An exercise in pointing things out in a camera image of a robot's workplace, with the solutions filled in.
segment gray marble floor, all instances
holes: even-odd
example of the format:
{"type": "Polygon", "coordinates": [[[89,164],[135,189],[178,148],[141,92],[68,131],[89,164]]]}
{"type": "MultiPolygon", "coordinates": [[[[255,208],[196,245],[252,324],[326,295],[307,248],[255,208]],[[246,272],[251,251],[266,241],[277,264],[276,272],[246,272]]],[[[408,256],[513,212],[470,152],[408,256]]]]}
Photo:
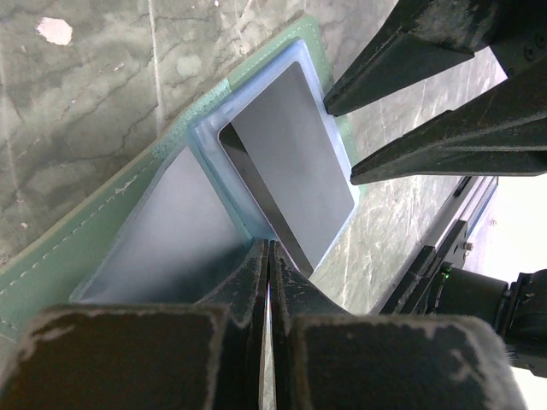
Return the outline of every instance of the gray marble floor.
{"type": "MultiPolygon", "coordinates": [[[[3,0],[0,2],[0,264],[146,146],[181,109],[302,14],[321,24],[337,79],[395,0],[3,0]]],[[[350,115],[371,154],[495,84],[489,51],[350,115]]],[[[371,184],[312,280],[366,313],[455,178],[371,184]]]]}

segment screw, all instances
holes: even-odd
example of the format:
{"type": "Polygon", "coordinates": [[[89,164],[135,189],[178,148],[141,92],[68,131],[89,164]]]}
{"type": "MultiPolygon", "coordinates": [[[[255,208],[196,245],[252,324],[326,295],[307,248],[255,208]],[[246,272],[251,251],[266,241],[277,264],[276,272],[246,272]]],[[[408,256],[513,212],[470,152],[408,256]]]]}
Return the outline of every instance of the screw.
{"type": "Polygon", "coordinates": [[[527,45],[524,48],[524,58],[526,58],[530,62],[536,58],[536,54],[534,53],[532,46],[527,45]]]}
{"type": "Polygon", "coordinates": [[[536,45],[540,49],[545,48],[545,36],[542,32],[537,32],[536,33],[536,45]]]}

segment black metal mount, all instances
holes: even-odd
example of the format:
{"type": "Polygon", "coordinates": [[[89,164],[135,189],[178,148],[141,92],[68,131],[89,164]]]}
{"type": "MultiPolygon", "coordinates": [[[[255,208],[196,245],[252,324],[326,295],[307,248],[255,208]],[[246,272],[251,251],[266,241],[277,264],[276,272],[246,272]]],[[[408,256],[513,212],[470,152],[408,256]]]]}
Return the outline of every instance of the black metal mount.
{"type": "Polygon", "coordinates": [[[486,46],[509,79],[371,154],[354,166],[351,182],[547,172],[546,36],[543,0],[400,0],[327,93],[331,114],[364,107],[486,46]]]}
{"type": "Polygon", "coordinates": [[[263,241],[193,305],[41,313],[4,373],[0,409],[261,408],[268,284],[277,408],[526,408],[484,322],[355,317],[263,241]]]}
{"type": "Polygon", "coordinates": [[[438,250],[424,246],[379,312],[482,319],[505,341],[512,366],[547,378],[547,270],[521,273],[510,287],[463,270],[467,232],[457,220],[438,250]]]}

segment green leather wallet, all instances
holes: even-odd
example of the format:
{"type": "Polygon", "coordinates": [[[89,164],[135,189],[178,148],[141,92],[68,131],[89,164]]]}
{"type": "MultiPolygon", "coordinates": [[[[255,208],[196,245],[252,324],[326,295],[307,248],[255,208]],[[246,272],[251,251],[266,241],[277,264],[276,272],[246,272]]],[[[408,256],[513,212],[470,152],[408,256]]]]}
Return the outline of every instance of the green leather wallet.
{"type": "MultiPolygon", "coordinates": [[[[78,284],[97,269],[162,163],[187,144],[188,125],[298,38],[306,42],[323,89],[328,89],[332,75],[320,30],[315,19],[306,16],[272,38],[188,107],[161,138],[4,267],[0,272],[0,363],[37,311],[68,302],[78,284]]],[[[349,122],[341,117],[337,125],[353,161],[355,147],[349,122]]]]}

